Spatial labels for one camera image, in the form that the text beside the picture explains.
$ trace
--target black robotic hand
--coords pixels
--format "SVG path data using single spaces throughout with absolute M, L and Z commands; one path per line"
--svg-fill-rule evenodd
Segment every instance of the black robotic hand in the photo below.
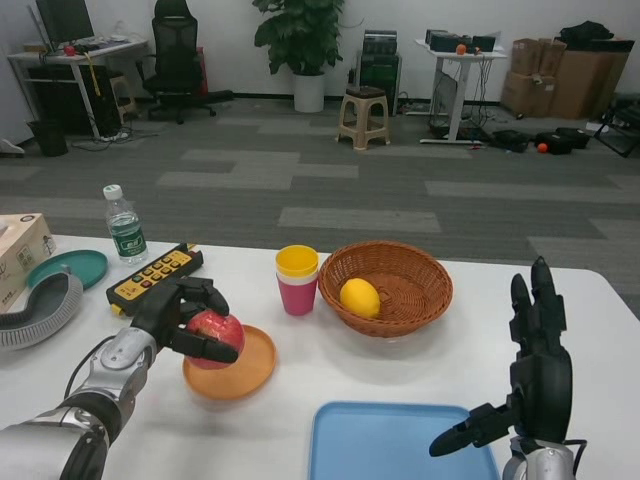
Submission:
M 485 446 L 509 433 L 515 426 L 518 435 L 562 443 L 571 417 L 573 374 L 571 357 L 560 344 L 567 329 L 564 302 L 556 295 L 551 271 L 539 257 L 531 269 L 534 303 L 521 275 L 511 282 L 511 300 L 515 316 L 509 322 L 511 339 L 520 344 L 516 361 L 511 364 L 512 393 L 498 408 L 484 404 L 470 417 L 436 438 L 429 453 L 448 455 L 473 443 Z
M 169 278 L 152 290 L 133 318 L 131 326 L 150 333 L 156 340 L 158 351 L 169 347 L 189 357 L 234 363 L 238 359 L 238 351 L 231 345 L 201 337 L 185 329 L 194 315 L 207 309 L 222 316 L 229 315 L 229 305 L 213 286 L 213 280 Z

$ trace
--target robotic arm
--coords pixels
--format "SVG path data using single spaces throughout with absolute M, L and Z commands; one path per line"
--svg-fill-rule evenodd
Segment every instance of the robotic arm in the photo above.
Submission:
M 484 404 L 470 417 L 434 440 L 433 457 L 448 455 L 469 444 L 483 447 L 504 437 L 514 426 L 511 460 L 503 480 L 575 480 L 586 441 L 565 440 L 571 418 L 573 370 L 569 353 L 560 344 L 567 329 L 562 296 L 556 295 L 551 271 L 542 257 L 531 269 L 532 293 L 521 275 L 511 282 L 515 316 L 511 339 L 520 345 L 511 364 L 512 392 L 505 405 Z M 574 462 L 566 445 L 581 445 Z
M 74 372 L 57 408 L 0 431 L 3 478 L 100 479 L 108 449 L 131 418 L 147 371 L 163 347 L 222 363 L 238 359 L 230 345 L 184 329 L 205 309 L 229 315 L 212 280 L 169 278 L 157 285 L 131 326 L 105 339 L 85 358 L 90 372 L 80 387 L 69 394 Z

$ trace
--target water bottle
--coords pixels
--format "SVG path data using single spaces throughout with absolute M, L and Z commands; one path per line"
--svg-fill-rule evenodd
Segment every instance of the water bottle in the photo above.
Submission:
M 107 199 L 107 226 L 120 260 L 128 265 L 142 262 L 149 252 L 138 215 L 122 196 L 120 185 L 108 185 L 102 189 L 102 193 Z

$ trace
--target woven bread basket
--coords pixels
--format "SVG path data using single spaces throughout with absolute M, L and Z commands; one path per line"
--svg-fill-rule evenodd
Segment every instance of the woven bread basket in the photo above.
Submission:
M 340 289 L 352 278 L 371 283 L 380 295 L 380 314 L 364 318 L 340 303 Z M 370 337 L 400 337 L 432 322 L 449 307 L 451 278 L 422 250 L 398 242 L 364 242 L 334 252 L 322 265 L 320 292 L 349 327 Z

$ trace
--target floor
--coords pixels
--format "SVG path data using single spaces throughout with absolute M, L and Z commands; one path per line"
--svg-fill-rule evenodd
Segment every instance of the floor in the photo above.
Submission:
M 602 273 L 640 317 L 640 159 L 596 141 L 568 156 L 421 146 L 426 120 L 408 116 L 392 119 L 392 145 L 356 154 L 334 141 L 338 108 L 300 115 L 244 99 L 182 126 L 136 121 L 136 139 L 101 152 L 44 158 L 32 145 L 0 160 L 0 213 L 106 236 L 101 190 L 119 183 L 152 240 L 332 251 L 394 239 L 441 259 L 522 264 L 542 254 Z M 584 125 L 491 115 L 487 130 Z

